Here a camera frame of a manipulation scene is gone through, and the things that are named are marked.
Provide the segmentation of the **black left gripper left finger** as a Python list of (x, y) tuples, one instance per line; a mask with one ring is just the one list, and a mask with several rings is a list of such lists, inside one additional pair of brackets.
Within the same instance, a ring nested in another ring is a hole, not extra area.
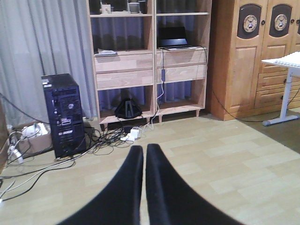
[(139, 225), (143, 148), (134, 145), (106, 187), (60, 225)]

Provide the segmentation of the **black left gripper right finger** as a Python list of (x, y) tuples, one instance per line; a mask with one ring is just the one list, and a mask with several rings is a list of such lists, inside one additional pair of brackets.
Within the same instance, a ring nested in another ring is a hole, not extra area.
[(241, 224), (197, 194), (155, 143), (147, 146), (146, 197), (151, 225)]

